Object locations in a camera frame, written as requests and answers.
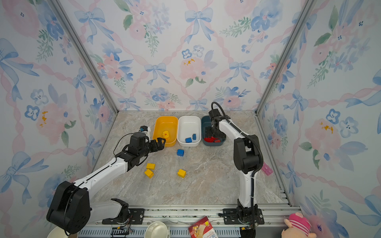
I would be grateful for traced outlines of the yellow lego brick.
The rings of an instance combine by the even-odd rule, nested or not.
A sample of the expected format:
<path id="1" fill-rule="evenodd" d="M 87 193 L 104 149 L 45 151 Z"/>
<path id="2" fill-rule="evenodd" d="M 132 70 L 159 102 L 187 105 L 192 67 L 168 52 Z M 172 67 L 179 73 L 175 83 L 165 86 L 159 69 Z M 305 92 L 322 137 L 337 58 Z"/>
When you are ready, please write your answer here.
<path id="1" fill-rule="evenodd" d="M 147 165 L 146 165 L 146 168 L 147 169 L 149 169 L 149 170 L 154 170 L 155 169 L 155 164 L 154 163 L 148 163 Z"/>
<path id="2" fill-rule="evenodd" d="M 182 170 L 182 169 L 179 169 L 178 172 L 177 172 L 178 176 L 181 177 L 181 178 L 185 178 L 186 177 L 186 171 L 185 170 Z"/>
<path id="3" fill-rule="evenodd" d="M 147 169 L 144 174 L 149 177 L 149 178 L 152 178 L 154 176 L 154 172 L 150 169 Z"/>

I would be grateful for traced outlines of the paper cup left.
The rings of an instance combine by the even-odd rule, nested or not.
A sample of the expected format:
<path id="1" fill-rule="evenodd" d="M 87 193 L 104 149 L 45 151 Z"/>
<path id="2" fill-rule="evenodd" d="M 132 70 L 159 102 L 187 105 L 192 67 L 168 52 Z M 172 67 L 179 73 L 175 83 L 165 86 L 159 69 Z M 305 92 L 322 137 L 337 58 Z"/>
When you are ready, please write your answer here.
<path id="1" fill-rule="evenodd" d="M 60 227 L 55 227 L 47 236 L 47 238 L 78 238 L 78 234 L 69 234 L 66 233 Z"/>

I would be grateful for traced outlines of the yellow round lego piece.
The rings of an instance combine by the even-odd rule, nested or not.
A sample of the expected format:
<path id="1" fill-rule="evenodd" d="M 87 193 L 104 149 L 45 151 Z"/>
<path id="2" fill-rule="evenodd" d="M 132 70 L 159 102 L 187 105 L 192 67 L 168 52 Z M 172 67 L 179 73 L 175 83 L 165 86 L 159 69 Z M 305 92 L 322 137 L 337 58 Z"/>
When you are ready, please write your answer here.
<path id="1" fill-rule="evenodd" d="M 170 138 L 170 133 L 169 133 L 169 131 L 164 131 L 164 132 L 162 133 L 162 138 L 168 140 L 168 139 Z"/>

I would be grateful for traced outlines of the red snack box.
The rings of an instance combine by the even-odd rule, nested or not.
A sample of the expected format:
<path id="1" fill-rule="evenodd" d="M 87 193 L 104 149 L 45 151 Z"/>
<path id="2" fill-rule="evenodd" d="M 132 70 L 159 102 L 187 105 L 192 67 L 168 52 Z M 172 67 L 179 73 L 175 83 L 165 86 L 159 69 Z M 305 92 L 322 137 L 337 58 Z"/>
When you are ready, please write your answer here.
<path id="1" fill-rule="evenodd" d="M 207 216 L 188 227 L 188 231 L 191 238 L 218 238 Z"/>

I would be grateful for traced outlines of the pink plush toy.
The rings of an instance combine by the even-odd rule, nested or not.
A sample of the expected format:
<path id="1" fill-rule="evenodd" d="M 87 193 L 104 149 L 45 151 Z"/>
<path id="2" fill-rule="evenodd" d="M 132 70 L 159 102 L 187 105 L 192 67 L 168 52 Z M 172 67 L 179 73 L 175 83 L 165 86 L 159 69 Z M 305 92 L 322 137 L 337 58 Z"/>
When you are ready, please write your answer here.
<path id="1" fill-rule="evenodd" d="M 297 212 L 283 220 L 287 229 L 281 233 L 282 238 L 316 238 L 317 235 L 311 232 L 311 223 L 302 213 Z"/>

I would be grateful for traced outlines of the yellow plastic bin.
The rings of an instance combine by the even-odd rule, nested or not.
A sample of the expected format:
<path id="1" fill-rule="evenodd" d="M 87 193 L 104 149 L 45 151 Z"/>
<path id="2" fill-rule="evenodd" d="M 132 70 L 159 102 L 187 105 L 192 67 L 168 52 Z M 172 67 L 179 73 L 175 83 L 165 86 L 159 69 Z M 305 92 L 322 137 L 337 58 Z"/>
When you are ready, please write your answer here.
<path id="1" fill-rule="evenodd" d="M 173 147 L 177 141 L 178 118 L 175 116 L 161 116 L 156 120 L 153 139 L 166 139 L 165 147 Z"/>

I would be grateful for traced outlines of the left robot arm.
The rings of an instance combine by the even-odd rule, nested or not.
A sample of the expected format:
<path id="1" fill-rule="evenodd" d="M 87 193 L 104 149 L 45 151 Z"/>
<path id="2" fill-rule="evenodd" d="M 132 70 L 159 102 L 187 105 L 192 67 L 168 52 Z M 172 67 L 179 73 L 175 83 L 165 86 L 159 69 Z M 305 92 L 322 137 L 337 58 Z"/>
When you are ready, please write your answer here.
<path id="1" fill-rule="evenodd" d="M 130 142 L 106 165 L 74 182 L 64 181 L 58 185 L 46 219 L 68 234 L 76 234 L 87 224 L 112 220 L 119 224 L 131 218 L 129 205 L 120 199 L 91 204 L 91 198 L 104 186 L 120 175 L 141 165 L 150 153 L 164 149 L 166 140 L 149 140 L 142 132 L 131 135 Z"/>

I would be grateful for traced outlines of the pink lego brick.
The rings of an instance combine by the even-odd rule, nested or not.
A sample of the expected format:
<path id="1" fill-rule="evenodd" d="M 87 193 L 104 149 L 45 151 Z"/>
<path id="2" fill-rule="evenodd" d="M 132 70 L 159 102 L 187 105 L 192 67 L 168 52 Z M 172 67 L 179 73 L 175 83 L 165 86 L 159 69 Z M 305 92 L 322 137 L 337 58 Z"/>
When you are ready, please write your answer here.
<path id="1" fill-rule="evenodd" d="M 273 169 L 267 164 L 264 162 L 263 166 L 262 166 L 262 172 L 266 175 L 266 176 L 270 176 L 273 174 Z"/>

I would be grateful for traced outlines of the aluminium rail frame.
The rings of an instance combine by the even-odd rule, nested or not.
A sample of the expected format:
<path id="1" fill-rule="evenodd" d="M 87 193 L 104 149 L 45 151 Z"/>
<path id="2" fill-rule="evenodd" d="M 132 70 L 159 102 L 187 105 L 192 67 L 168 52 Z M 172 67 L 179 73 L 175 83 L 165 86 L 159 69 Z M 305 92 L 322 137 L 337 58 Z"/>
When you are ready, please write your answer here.
<path id="1" fill-rule="evenodd" d="M 99 220 L 86 225 L 74 237 L 143 238 L 150 225 L 161 222 L 166 227 L 167 238 L 189 238 L 189 227 L 207 217 L 219 238 L 278 238 L 286 229 L 283 220 L 292 213 L 301 212 L 300 207 L 287 204 L 259 204 L 255 231 L 249 232 L 244 231 L 246 225 L 239 221 L 232 205 L 133 206 L 130 210 L 131 221 L 120 229 L 114 221 Z"/>

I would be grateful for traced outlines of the white plastic bin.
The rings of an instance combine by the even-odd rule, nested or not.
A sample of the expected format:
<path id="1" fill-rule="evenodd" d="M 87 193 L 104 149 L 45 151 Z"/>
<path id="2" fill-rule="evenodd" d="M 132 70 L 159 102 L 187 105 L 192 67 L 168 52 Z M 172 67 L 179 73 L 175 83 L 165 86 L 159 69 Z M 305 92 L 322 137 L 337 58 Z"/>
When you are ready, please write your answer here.
<path id="1" fill-rule="evenodd" d="M 186 138 L 191 138 L 192 143 L 185 143 Z M 197 116 L 182 116 L 178 122 L 177 141 L 182 147 L 196 147 L 201 142 L 201 119 Z"/>

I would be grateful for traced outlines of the white paper cup centre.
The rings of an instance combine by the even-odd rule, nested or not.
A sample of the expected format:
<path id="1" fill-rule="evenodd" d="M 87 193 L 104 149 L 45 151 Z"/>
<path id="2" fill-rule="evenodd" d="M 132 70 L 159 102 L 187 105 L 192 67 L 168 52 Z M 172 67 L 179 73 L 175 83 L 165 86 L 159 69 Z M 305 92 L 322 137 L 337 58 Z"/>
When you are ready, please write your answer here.
<path id="1" fill-rule="evenodd" d="M 169 238 L 170 230 L 163 222 L 153 222 L 150 224 L 144 234 L 144 238 Z"/>

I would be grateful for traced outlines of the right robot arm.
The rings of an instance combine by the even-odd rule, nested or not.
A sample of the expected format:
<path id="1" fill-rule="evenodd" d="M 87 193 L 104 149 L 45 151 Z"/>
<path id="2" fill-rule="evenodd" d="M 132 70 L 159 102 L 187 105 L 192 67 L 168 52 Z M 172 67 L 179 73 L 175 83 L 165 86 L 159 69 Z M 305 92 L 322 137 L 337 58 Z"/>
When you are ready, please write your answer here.
<path id="1" fill-rule="evenodd" d="M 242 131 L 228 116 L 211 118 L 211 130 L 213 136 L 225 135 L 233 142 L 233 162 L 240 178 L 237 216 L 241 223 L 255 225 L 260 218 L 255 198 L 256 174 L 264 165 L 259 138 Z"/>

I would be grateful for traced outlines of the dark teal plastic bin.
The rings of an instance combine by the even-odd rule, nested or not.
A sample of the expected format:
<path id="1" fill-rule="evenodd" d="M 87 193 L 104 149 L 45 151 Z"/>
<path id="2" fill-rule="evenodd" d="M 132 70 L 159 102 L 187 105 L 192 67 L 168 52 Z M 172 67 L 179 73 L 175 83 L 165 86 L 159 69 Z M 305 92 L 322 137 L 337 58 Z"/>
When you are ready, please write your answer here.
<path id="1" fill-rule="evenodd" d="M 201 118 L 201 134 L 202 142 L 205 146 L 215 147 L 222 146 L 226 141 L 226 136 L 216 137 L 212 131 L 211 119 L 209 116 Z"/>

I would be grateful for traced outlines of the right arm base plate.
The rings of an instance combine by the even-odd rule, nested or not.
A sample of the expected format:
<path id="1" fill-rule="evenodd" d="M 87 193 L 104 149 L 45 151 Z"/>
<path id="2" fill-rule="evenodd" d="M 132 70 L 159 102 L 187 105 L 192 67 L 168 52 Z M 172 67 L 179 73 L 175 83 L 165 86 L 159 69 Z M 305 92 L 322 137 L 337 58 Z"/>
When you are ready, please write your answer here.
<path id="1" fill-rule="evenodd" d="M 254 224 L 255 226 L 264 225 L 265 220 L 262 210 L 254 208 L 254 215 L 252 215 L 251 209 L 245 211 L 239 211 L 238 209 L 225 208 L 222 213 L 218 214 L 222 217 L 225 225 L 244 225 L 249 226 Z"/>

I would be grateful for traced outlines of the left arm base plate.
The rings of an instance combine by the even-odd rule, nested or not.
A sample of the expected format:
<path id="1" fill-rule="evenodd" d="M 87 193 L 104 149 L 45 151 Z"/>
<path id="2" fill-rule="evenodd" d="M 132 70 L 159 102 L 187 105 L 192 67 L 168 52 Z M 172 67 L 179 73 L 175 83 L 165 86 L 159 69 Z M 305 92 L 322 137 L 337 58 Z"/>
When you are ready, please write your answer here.
<path id="1" fill-rule="evenodd" d="M 123 215 L 117 218 L 109 218 L 102 220 L 103 225 L 142 225 L 145 209 L 129 208 L 122 212 Z"/>

